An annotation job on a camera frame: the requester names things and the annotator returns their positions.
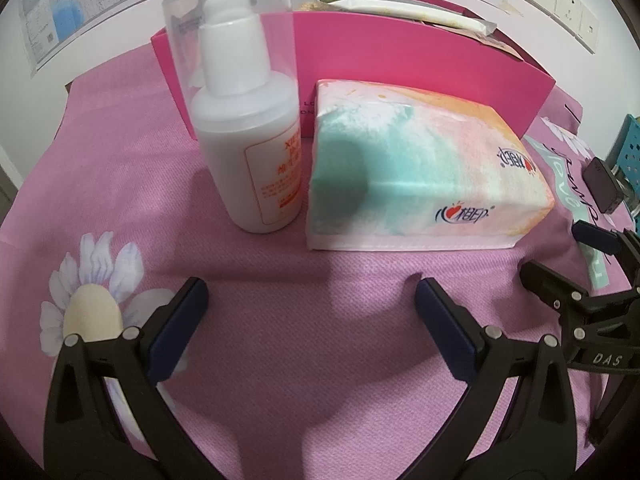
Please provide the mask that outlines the blue perforated plastic rack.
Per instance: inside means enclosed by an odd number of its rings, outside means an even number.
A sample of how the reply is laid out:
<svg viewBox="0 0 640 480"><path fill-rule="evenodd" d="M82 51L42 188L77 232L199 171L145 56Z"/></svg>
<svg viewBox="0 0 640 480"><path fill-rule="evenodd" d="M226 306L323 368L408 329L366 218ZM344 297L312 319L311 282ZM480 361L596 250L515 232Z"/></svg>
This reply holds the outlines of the blue perforated plastic rack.
<svg viewBox="0 0 640 480"><path fill-rule="evenodd" d="M608 155L608 164L617 167L633 188L639 188L639 119L628 114Z"/></svg>

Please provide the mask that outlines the beige plush toy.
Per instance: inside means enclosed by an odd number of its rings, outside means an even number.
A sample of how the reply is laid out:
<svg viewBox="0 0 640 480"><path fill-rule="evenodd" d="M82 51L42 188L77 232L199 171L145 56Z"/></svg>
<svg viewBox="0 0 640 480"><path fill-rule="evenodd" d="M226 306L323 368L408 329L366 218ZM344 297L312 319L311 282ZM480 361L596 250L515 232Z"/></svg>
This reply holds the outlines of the beige plush toy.
<svg viewBox="0 0 640 480"><path fill-rule="evenodd" d="M330 12L333 8L329 3L324 3L320 0L312 0L302 3L298 10L300 12Z"/></svg>

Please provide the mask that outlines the pastel tissue pack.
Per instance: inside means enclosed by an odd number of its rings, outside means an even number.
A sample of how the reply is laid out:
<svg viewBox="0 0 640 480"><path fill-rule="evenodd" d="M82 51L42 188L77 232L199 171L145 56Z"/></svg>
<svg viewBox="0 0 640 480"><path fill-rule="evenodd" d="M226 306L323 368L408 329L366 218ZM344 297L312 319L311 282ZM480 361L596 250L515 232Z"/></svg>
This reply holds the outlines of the pastel tissue pack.
<svg viewBox="0 0 640 480"><path fill-rule="evenodd" d="M311 250L511 248L554 207L492 107L437 92L318 81L311 156Z"/></svg>

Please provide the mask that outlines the pink storage box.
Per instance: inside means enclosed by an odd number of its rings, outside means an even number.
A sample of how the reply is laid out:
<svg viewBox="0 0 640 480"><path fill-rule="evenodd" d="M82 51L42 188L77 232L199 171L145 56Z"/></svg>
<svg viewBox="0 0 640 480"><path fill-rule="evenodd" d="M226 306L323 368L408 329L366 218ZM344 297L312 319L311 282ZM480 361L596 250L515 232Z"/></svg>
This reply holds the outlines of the pink storage box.
<svg viewBox="0 0 640 480"><path fill-rule="evenodd" d="M446 94L492 107L523 134L554 87L553 78L518 47L495 47L462 29L333 9L300 12L292 3L300 125L311 133L317 84L360 80ZM152 47L186 128L165 27Z"/></svg>

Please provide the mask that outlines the white printed plastic pouch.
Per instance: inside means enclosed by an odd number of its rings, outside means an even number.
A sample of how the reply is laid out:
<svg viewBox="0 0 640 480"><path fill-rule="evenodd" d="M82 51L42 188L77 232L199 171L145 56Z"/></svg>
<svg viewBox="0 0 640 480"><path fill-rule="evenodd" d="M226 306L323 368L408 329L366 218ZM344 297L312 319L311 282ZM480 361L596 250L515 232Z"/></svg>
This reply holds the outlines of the white printed plastic pouch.
<svg viewBox="0 0 640 480"><path fill-rule="evenodd" d="M411 21L464 29L468 32L480 34L483 37L490 36L497 28L495 23L484 21L480 18L468 18L449 10L400 1L336 0L330 2L330 6L347 12L405 18Z"/></svg>

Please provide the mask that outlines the black power adapter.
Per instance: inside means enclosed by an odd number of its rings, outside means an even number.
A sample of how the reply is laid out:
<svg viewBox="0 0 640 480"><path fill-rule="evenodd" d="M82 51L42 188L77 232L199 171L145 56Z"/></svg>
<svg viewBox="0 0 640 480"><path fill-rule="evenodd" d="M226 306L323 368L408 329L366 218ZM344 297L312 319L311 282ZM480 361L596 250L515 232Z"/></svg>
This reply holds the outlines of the black power adapter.
<svg viewBox="0 0 640 480"><path fill-rule="evenodd" d="M582 168L582 180L601 214L612 214L623 203L625 191L602 159L593 157Z"/></svg>

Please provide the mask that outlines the white wall socket panel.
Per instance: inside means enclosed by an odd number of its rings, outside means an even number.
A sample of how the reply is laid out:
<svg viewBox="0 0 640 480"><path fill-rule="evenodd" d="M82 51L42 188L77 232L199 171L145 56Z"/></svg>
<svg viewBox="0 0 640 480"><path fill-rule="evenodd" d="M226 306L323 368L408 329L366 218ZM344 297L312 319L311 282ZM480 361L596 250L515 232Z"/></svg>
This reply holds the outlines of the white wall socket panel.
<svg viewBox="0 0 640 480"><path fill-rule="evenodd" d="M569 32L591 54L598 45L600 23L582 0L525 0Z"/></svg>

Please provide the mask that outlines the pink bedsheet cloth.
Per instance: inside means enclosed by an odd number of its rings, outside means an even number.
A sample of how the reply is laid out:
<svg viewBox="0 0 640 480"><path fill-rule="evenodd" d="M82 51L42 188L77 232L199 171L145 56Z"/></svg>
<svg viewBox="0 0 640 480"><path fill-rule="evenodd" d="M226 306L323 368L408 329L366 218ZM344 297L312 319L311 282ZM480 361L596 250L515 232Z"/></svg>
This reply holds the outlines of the pink bedsheet cloth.
<svg viewBox="0 0 640 480"><path fill-rule="evenodd" d="M554 195L504 249L334 252L307 246L314 139L302 138L302 206L284 228L239 228L183 123L150 48L78 77L58 135L1 227L1 413L43 466L55 363L73 334L96 342L141 327L189 278L208 307L157 386L208 460L205 479L405 479L465 390L414 306L434 278L480 326L560 343L574 396L570 478L634 479L631 417L601 445L588 425L605 374L567 364L561 318L521 284L530 260L587 289L629 288L614 257L576 242L574 222L610 231L567 135L536 119L520 138Z"/></svg>

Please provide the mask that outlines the white pump lotion bottle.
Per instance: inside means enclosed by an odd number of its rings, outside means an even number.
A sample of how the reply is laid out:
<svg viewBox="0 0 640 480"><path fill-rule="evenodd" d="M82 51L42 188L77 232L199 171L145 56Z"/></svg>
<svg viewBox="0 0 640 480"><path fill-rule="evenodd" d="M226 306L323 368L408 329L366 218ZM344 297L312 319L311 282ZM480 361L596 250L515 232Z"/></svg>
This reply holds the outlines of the white pump lotion bottle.
<svg viewBox="0 0 640 480"><path fill-rule="evenodd" d="M164 0L186 114L230 219L250 233L302 206L302 135L291 0L204 0L196 22Z"/></svg>

